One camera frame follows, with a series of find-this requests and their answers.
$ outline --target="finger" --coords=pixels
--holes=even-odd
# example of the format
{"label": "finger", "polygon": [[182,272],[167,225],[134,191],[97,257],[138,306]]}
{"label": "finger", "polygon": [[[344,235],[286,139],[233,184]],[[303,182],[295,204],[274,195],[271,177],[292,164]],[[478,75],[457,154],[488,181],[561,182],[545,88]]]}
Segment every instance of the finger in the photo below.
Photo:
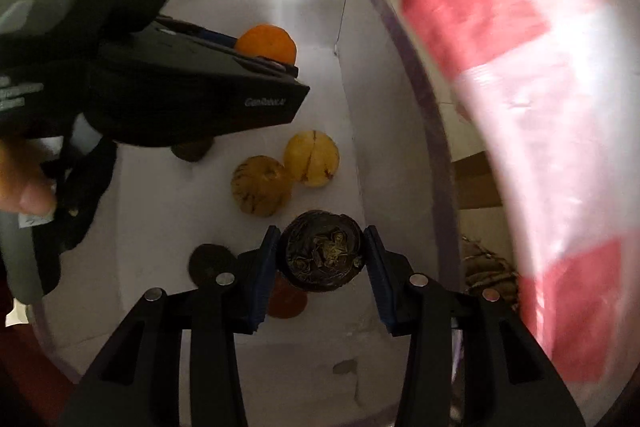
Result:
{"label": "finger", "polygon": [[0,210],[46,216],[55,209],[56,198],[37,158],[25,142],[0,140]]}

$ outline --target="pink cloth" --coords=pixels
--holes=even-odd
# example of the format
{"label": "pink cloth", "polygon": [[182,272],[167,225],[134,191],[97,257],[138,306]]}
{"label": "pink cloth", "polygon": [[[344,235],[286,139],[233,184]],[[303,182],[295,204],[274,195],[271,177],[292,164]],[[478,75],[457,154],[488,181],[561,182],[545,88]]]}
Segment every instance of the pink cloth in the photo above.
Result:
{"label": "pink cloth", "polygon": [[402,0],[478,126],[522,315],[594,425],[640,363],[640,0]]}

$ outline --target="black device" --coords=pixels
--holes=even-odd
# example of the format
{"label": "black device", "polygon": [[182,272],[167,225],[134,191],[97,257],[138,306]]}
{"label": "black device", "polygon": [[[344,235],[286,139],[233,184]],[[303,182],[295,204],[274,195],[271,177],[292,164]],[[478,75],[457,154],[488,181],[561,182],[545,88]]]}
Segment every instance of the black device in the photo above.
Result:
{"label": "black device", "polygon": [[[178,427],[182,330],[191,330],[193,427],[245,427],[234,333],[250,335],[265,318],[279,240],[270,227],[257,250],[218,252],[197,290],[148,290],[85,373],[60,427]],[[584,427],[555,368],[497,293],[450,292],[414,273],[375,227],[362,249],[380,319],[393,336],[411,335],[396,427],[449,424],[452,327],[465,346],[463,425]]]}
{"label": "black device", "polygon": [[[0,216],[8,283],[25,304],[58,285],[58,256],[89,229],[114,141],[168,147],[289,123],[309,91],[294,66],[160,16],[166,1],[22,0],[0,14],[0,138],[65,137],[47,166],[57,180],[53,222],[19,229],[17,217]],[[74,142],[91,128],[103,138],[87,156],[92,148],[81,153]]]}

